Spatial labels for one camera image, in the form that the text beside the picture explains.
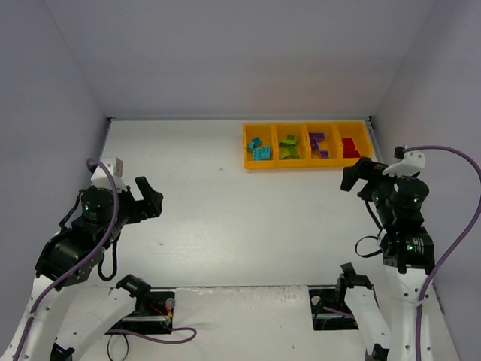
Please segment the long teal lego brick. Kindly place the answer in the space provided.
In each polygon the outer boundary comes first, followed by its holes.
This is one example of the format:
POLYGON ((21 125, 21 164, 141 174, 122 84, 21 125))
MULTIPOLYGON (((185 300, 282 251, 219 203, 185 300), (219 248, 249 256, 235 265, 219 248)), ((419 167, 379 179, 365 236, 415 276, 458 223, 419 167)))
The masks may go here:
POLYGON ((253 161, 269 161, 271 159, 271 148, 257 147, 253 149, 253 161))

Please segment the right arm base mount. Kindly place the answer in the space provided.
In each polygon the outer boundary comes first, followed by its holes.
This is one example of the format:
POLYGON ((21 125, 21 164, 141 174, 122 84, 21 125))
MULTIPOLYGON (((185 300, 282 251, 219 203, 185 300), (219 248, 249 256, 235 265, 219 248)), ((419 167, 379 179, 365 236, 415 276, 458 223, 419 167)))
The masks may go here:
POLYGON ((357 330, 351 310, 337 300, 335 286, 308 289, 314 331, 357 330))

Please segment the dark teal square brick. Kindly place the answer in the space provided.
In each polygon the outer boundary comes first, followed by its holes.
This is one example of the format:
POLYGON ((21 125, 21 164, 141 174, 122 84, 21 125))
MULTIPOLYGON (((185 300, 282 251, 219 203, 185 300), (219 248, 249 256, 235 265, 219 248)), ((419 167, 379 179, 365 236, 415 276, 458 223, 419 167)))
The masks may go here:
POLYGON ((262 140, 259 137, 253 138, 247 142, 247 152, 253 153, 256 148, 262 146, 262 140))

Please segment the long green lego brick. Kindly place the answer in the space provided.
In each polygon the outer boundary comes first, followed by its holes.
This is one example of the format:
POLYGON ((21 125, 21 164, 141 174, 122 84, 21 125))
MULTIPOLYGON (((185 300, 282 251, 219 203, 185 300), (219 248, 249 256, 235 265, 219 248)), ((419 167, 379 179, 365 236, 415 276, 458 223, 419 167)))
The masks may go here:
POLYGON ((279 141, 279 147, 295 147, 297 144, 298 139, 297 138, 283 138, 280 139, 279 141))

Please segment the red two-by-four lego brick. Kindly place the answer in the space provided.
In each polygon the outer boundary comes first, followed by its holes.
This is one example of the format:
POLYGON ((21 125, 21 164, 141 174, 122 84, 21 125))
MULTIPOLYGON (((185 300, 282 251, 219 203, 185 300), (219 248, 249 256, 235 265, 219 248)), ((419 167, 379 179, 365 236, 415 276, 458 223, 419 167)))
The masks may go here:
POLYGON ((361 154, 356 149, 344 148, 343 158, 344 159, 359 159, 361 154))

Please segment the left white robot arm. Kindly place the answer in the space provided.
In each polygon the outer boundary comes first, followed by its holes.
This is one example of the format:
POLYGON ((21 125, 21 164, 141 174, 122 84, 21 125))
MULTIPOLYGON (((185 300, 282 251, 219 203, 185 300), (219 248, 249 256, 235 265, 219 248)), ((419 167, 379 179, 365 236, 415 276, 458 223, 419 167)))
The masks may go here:
POLYGON ((80 285, 101 265, 104 252, 116 247, 122 228, 160 216, 163 195, 145 177, 135 183, 141 200, 110 174, 93 176, 91 186, 80 191, 75 205, 82 213, 70 226, 61 225, 41 251, 29 303, 3 360, 79 359, 121 317, 145 303, 150 285, 127 275, 105 311, 88 314, 72 336, 58 335, 80 285))

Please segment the cupcake purple lego piece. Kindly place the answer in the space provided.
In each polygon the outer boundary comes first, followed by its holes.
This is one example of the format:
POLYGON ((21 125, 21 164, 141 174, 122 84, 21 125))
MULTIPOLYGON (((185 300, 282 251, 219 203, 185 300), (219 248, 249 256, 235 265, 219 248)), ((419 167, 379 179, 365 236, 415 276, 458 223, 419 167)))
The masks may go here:
POLYGON ((325 140, 325 135, 323 133, 310 133, 309 138, 321 142, 325 140))

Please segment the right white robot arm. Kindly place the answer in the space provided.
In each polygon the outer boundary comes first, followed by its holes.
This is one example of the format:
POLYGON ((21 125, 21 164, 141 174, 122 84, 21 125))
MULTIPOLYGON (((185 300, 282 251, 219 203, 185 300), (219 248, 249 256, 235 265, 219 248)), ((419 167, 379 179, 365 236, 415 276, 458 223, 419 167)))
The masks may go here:
POLYGON ((374 205, 380 230, 378 253, 383 257, 391 291, 391 320, 381 313, 369 278, 342 265, 337 299, 348 307, 365 342, 367 360, 432 360, 431 325, 423 305, 429 302, 429 276, 434 270, 434 243, 423 226, 422 203, 429 194, 419 179, 425 155, 410 151, 386 165, 367 157, 343 169, 340 188, 366 184, 358 197, 374 205))

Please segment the small red lego brick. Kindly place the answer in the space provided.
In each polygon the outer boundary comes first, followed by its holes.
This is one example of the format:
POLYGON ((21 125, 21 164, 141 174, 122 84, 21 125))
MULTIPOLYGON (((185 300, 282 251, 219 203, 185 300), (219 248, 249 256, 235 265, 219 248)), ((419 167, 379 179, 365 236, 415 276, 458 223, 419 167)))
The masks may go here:
POLYGON ((342 144, 345 149, 355 149, 355 143, 351 138, 343 138, 342 144))

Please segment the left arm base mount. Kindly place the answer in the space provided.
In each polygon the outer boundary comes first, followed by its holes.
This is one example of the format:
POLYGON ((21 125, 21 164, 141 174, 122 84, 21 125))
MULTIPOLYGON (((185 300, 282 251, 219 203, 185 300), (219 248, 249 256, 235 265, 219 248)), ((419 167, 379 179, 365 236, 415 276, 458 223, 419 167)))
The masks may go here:
POLYGON ((115 329, 128 330, 142 335, 170 335, 173 329, 175 289, 154 288, 151 300, 142 309, 135 309, 114 324, 115 329))

